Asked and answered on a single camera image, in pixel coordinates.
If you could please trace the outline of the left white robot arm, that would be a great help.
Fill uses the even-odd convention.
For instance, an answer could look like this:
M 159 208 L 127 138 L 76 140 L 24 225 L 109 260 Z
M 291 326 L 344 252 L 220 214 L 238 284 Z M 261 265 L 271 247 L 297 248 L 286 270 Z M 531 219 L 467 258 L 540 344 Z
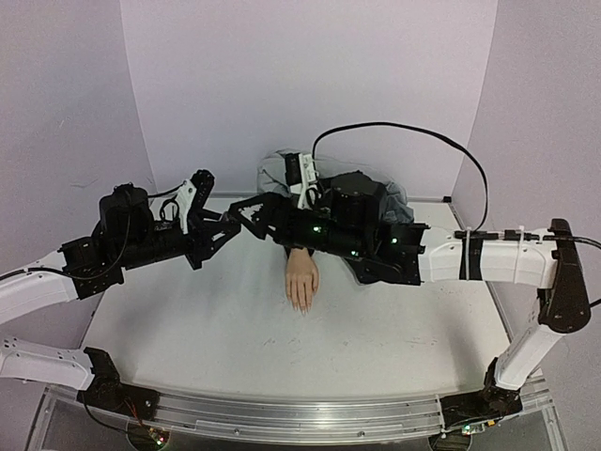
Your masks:
M 125 271 L 168 259 L 186 257 L 193 269 L 200 269 L 240 232 L 239 222 L 227 214 L 205 209 L 210 191 L 185 181 L 171 200 L 174 212 L 155 215 L 145 189 L 130 183 L 115 187 L 100 200 L 100 219 L 91 235 L 2 275 L 2 322 L 101 295 L 123 284 Z M 110 355 L 95 348 L 60 349 L 4 337 L 1 376 L 89 390 L 109 411 L 127 400 Z

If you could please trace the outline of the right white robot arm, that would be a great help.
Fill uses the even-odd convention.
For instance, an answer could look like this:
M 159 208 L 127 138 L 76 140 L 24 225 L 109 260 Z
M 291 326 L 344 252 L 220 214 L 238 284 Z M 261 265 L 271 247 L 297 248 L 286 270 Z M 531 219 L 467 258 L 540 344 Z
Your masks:
M 258 239 L 357 261 L 391 284 L 441 281 L 506 282 L 533 286 L 537 300 L 527 328 L 492 366 L 491 385 L 517 391 L 560 338 L 583 329 L 591 307 L 575 237 L 553 220 L 533 232 L 446 231 L 384 220 L 384 184 L 360 172 L 332 179 L 323 197 L 297 207 L 264 193 L 232 204 L 229 214 Z

